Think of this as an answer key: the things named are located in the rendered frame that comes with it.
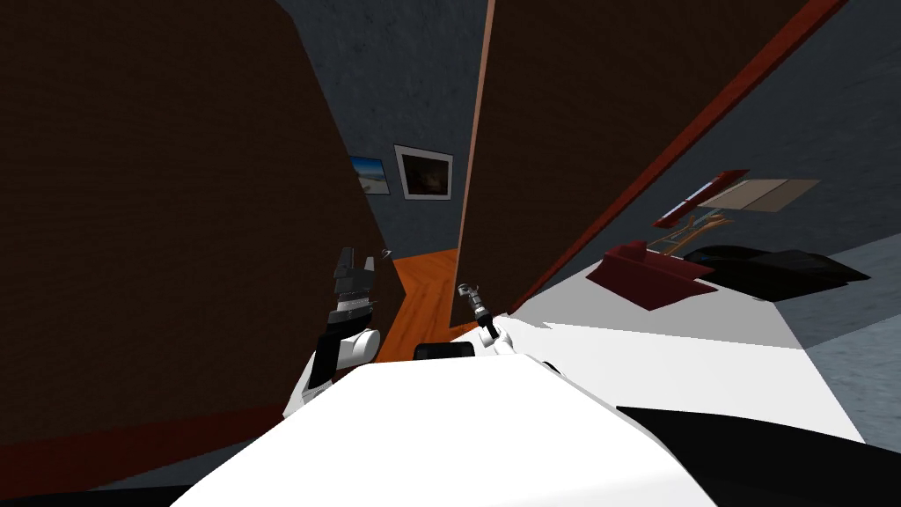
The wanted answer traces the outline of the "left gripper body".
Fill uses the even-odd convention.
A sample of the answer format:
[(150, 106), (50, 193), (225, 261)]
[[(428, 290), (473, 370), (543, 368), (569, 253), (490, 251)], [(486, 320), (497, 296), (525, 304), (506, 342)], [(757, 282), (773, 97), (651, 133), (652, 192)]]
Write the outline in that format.
[(340, 297), (369, 293), (374, 285), (374, 268), (349, 268), (339, 265), (333, 276), (334, 293)]

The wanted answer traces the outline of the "blue landscape picture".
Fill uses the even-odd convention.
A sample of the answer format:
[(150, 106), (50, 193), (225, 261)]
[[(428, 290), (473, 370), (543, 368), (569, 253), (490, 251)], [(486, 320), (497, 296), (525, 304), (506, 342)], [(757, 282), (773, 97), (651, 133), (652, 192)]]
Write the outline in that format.
[(382, 161), (377, 158), (350, 157), (351, 165), (366, 195), (388, 195), (390, 188)]

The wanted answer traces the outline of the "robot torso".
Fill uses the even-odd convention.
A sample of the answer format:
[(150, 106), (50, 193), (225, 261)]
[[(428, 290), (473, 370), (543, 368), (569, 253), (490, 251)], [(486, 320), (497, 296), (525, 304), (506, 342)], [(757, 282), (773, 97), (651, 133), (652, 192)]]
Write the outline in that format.
[(173, 507), (717, 507), (615, 407), (599, 347), (369, 364), (296, 391), (283, 422)]

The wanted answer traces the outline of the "dark red angular seat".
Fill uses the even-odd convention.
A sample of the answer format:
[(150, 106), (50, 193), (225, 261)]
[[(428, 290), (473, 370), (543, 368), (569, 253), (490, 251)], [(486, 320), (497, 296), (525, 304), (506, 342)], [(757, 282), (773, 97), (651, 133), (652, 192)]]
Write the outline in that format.
[(586, 278), (646, 311), (654, 311), (716, 292), (714, 286), (700, 281), (711, 273), (711, 268), (651, 251), (644, 241), (633, 241), (607, 251)]

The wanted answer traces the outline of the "dark brown door leaf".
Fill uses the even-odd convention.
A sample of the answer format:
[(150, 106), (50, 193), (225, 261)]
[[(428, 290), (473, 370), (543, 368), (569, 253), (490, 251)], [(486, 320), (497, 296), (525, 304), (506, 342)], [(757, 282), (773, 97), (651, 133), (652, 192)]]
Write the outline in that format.
[(0, 0), (0, 501), (261, 436), (385, 243), (277, 0)]

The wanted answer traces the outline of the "red table with wooden legs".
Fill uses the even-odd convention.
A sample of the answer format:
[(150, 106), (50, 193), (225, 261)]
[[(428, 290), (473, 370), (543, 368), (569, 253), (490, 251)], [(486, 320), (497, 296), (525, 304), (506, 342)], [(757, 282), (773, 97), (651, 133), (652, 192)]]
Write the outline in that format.
[(662, 217), (656, 219), (653, 226), (668, 230), (668, 233), (660, 239), (647, 243), (648, 250), (655, 249), (660, 254), (674, 255), (677, 250), (696, 239), (701, 233), (727, 224), (729, 220), (724, 218), (718, 208), (712, 209), (701, 217), (697, 217), (695, 211), (705, 202), (733, 187), (748, 172), (748, 170), (730, 170), (720, 173)]

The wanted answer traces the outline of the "beige flat panel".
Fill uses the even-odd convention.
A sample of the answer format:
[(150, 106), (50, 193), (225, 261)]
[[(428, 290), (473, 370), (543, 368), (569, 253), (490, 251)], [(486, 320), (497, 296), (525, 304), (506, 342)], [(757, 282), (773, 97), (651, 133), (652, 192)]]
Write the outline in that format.
[(743, 180), (703, 202), (700, 207), (775, 213), (818, 182), (800, 179)]

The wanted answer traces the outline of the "dark picture in white frame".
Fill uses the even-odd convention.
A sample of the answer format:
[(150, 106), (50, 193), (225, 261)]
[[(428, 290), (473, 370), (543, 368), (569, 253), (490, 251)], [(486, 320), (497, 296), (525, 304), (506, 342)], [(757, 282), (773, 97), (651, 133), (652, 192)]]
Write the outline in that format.
[(395, 144), (393, 151), (406, 200), (449, 201), (454, 157)]

